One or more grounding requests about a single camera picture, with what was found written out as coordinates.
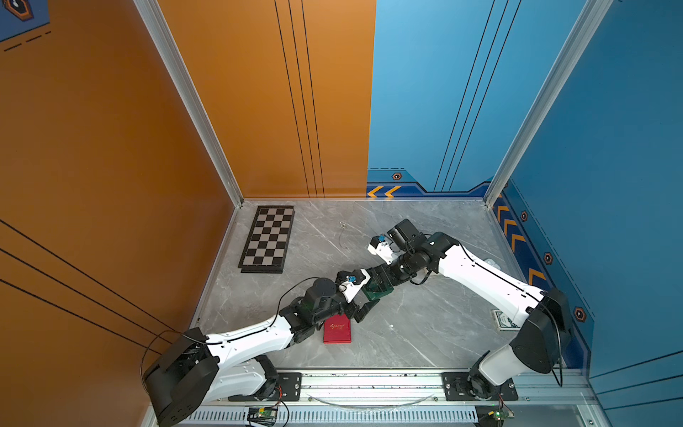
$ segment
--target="gray marble floor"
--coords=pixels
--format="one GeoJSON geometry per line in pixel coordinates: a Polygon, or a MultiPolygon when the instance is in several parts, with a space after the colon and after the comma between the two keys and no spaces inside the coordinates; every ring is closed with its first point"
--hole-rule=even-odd
{"type": "MultiPolygon", "coordinates": [[[[480,201],[247,201],[201,313],[201,330],[225,332],[265,320],[275,313],[279,297],[306,277],[334,279],[339,270],[379,265],[382,261],[366,250],[370,238],[404,218],[425,233],[442,231],[459,239],[475,255],[492,258],[523,280],[500,228],[480,201]],[[256,206],[265,204],[294,205],[284,273],[242,274],[237,268],[242,248],[256,206]]],[[[283,305],[303,295],[308,285],[291,291],[283,305]]],[[[495,330],[493,308],[457,282],[432,276],[422,286],[402,284],[362,323],[352,322],[351,344],[323,344],[319,331],[269,357],[278,368],[469,368],[483,352],[513,338],[495,330]]]]}

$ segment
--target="blue object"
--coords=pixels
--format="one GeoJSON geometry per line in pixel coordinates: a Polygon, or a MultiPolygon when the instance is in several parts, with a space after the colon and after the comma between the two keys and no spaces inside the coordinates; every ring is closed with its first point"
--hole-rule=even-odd
{"type": "Polygon", "coordinates": [[[613,2],[512,175],[594,313],[614,426],[676,424],[683,404],[681,22],[680,1],[613,2]]]}
{"type": "MultiPolygon", "coordinates": [[[[427,192],[471,192],[487,181],[500,165],[584,3],[522,1],[486,91],[518,0],[507,2],[505,14],[505,1],[378,0],[369,169],[408,170],[427,192]]],[[[368,178],[368,182],[378,181],[391,180],[368,178]]],[[[395,197],[424,197],[417,190],[410,195],[401,191],[395,197]]]]}
{"type": "MultiPolygon", "coordinates": [[[[0,42],[14,36],[31,31],[50,23],[50,15],[47,10],[47,0],[30,0],[33,18],[21,20],[5,9],[3,2],[0,2],[0,42]]],[[[22,38],[17,39],[17,43],[24,42],[22,38]]]]}

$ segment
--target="white robot arm segment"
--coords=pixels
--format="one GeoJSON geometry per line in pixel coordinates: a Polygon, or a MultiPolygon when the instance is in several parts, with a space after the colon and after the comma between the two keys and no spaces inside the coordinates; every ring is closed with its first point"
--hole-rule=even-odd
{"type": "Polygon", "coordinates": [[[529,317],[530,309],[543,299],[542,290],[499,271],[462,245],[446,251],[438,264],[442,275],[470,288],[503,311],[515,325],[529,317]]]}

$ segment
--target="aluminum frame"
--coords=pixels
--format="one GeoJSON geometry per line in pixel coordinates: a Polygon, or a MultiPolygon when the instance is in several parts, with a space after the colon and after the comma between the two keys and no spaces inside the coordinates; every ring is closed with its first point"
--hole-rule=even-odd
{"type": "Polygon", "coordinates": [[[541,90],[538,92],[527,116],[524,118],[522,126],[512,140],[512,144],[507,150],[505,157],[503,157],[503,161],[498,167],[491,185],[488,186],[488,190],[484,194],[484,203],[489,208],[493,207],[505,183],[512,176],[512,172],[517,167],[517,164],[519,164],[519,160],[524,155],[524,152],[527,151],[531,140],[536,135],[536,131],[546,118],[564,83],[572,74],[576,63],[579,62],[579,58],[581,58],[583,51],[588,46],[588,42],[593,38],[611,4],[612,0],[588,0],[583,6],[553,67],[550,69],[545,82],[543,82],[541,90]]]}
{"type": "Polygon", "coordinates": [[[142,21],[147,27],[147,31],[149,31],[154,41],[156,50],[166,65],[173,84],[176,85],[178,94],[183,104],[185,104],[187,113],[197,129],[197,133],[199,133],[201,142],[204,143],[206,152],[209,154],[216,172],[232,200],[232,204],[235,205],[235,208],[240,208],[244,201],[242,191],[237,184],[232,169],[230,169],[230,164],[227,162],[221,143],[204,109],[204,104],[201,103],[197,88],[194,82],[192,82],[190,72],[185,66],[178,45],[173,38],[173,34],[171,34],[171,29],[164,18],[164,14],[161,12],[159,3],[156,0],[133,1],[142,21]]]}

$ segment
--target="red box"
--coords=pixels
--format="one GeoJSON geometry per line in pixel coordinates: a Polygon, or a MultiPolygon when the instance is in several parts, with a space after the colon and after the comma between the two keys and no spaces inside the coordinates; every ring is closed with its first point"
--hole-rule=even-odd
{"type": "Polygon", "coordinates": [[[325,320],[325,331],[322,338],[325,344],[348,344],[351,342],[351,320],[338,314],[325,320]]]}

